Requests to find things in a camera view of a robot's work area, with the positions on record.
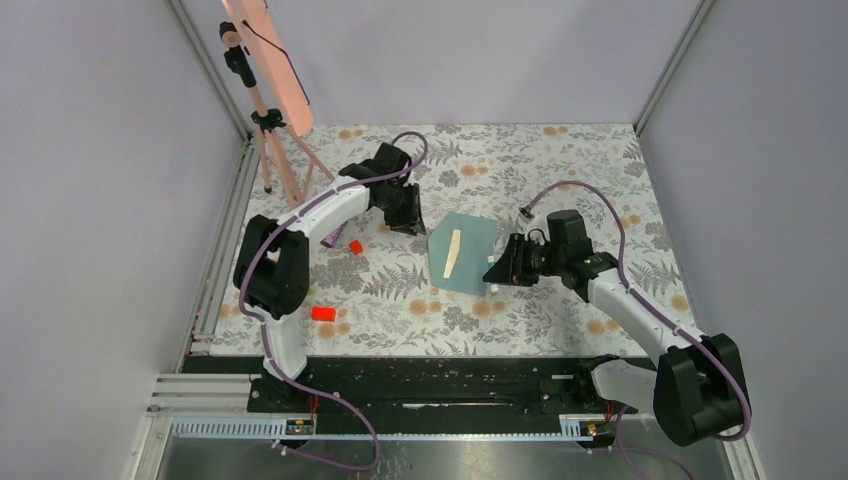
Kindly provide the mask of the small glue stick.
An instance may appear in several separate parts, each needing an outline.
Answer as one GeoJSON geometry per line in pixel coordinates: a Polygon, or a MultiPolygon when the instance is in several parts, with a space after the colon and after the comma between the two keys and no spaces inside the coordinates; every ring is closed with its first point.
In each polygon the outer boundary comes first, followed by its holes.
{"type": "MultiPolygon", "coordinates": [[[[487,268],[491,269],[496,263],[496,258],[494,256],[487,257],[487,268]]],[[[499,291],[499,286],[495,283],[488,282],[489,293],[496,294],[499,291]]]]}

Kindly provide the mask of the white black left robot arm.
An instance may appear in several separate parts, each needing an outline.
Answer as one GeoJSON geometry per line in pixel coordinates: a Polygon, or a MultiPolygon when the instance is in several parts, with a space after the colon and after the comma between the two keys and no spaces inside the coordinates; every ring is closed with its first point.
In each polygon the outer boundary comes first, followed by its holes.
{"type": "Polygon", "coordinates": [[[239,308],[260,327],[265,369],[277,379],[272,398],[288,411],[309,401],[310,385],[299,375],[307,365],[302,328],[293,319],[306,299],[310,258],[322,240],[371,209],[382,212],[393,232],[425,233],[420,188],[409,183],[421,164],[392,143],[374,156],[344,167],[330,186],[287,215],[252,217],[233,270],[239,308]]]}

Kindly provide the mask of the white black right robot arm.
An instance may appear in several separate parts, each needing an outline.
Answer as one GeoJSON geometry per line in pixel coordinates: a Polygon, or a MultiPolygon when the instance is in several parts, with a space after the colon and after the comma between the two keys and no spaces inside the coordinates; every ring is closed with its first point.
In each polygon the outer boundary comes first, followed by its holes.
{"type": "Polygon", "coordinates": [[[610,401],[652,415],[678,446],[721,436],[733,440],[751,421],[737,345],[725,334],[688,332],[626,285],[618,261],[594,250],[582,216],[555,211],[539,240],[514,233],[486,271],[486,283],[530,287],[557,277],[584,302],[615,320],[648,355],[651,367],[614,356],[589,363],[573,386],[575,402],[597,412],[610,401]]]}

